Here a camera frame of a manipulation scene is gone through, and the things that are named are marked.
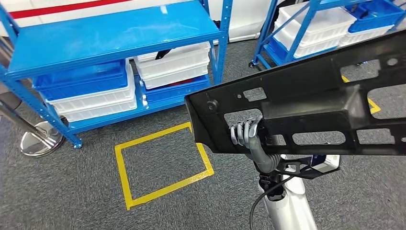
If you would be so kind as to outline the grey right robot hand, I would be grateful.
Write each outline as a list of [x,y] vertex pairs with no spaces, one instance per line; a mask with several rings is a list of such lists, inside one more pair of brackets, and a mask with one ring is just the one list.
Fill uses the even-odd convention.
[[253,160],[260,173],[271,173],[276,170],[280,155],[267,155],[261,145],[258,135],[259,125],[263,116],[238,122],[229,127],[231,141],[234,145],[240,145],[250,150],[248,158]]

